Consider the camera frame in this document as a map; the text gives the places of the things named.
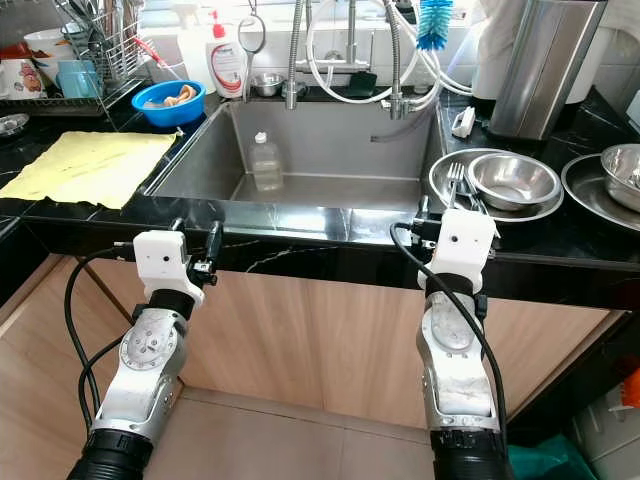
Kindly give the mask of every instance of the blue bowl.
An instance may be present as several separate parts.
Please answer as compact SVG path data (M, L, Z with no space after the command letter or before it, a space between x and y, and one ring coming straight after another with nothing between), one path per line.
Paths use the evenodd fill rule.
M183 85L190 85L196 96L188 102L173 107L145 107L147 102L162 103L167 97L177 97ZM196 120L204 113L205 86L191 80L174 80L158 83L137 93L131 100L133 108L144 113L147 120L156 127L176 127Z

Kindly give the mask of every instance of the wire dish drying rack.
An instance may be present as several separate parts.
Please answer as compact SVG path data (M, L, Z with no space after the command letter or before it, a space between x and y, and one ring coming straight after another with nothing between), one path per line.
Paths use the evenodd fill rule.
M96 91L102 93L97 98L0 100L0 111L33 116L109 116L109 110L118 101L150 78L146 68L149 56L134 40L138 38L138 12L142 3L136 0L52 1L62 25L80 26L79 31L68 34L65 27L61 28L75 56L90 60L95 66L98 82L91 77L89 80ZM151 41L146 43L153 48Z

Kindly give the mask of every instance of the stainless steel sink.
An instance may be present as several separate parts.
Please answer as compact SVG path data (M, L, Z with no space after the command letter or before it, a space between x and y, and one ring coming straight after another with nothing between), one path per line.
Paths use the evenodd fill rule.
M430 119L397 122L379 107L233 103L203 124L153 196L415 212L423 191ZM280 146L284 187L259 192L245 156L261 130ZM392 135L372 142L372 135Z

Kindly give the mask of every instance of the wooden cabinet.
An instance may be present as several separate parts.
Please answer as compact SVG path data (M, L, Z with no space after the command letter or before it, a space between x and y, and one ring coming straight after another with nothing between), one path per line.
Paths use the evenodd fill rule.
M143 302L135 265L92 268L124 308ZM190 322L188 386L424 427L415 290L220 272ZM491 299L486 331L514 412L608 311Z
M91 268L127 310L145 301L134 264L96 260ZM189 321L185 384L322 408L306 285L219 272Z
M85 441L77 398L81 367L64 323L64 289L75 259L59 262L0 326L0 477L66 478ZM82 273L72 300L87 354L128 328L98 285ZM104 395L117 361L95 374Z

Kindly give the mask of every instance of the small metal bowl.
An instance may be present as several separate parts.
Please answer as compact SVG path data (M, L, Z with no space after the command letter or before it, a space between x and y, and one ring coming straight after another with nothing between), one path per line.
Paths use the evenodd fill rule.
M0 138L10 138L18 135L24 130L29 121L26 113L15 113L0 118Z
M251 86L261 97L273 97L282 87L284 77L279 73L261 73L251 78Z
M640 145L628 143L607 148L600 162L606 173L604 185L611 198L640 212Z
M551 200L560 191L556 172L516 153L489 153L469 164L469 180L489 205L515 212Z

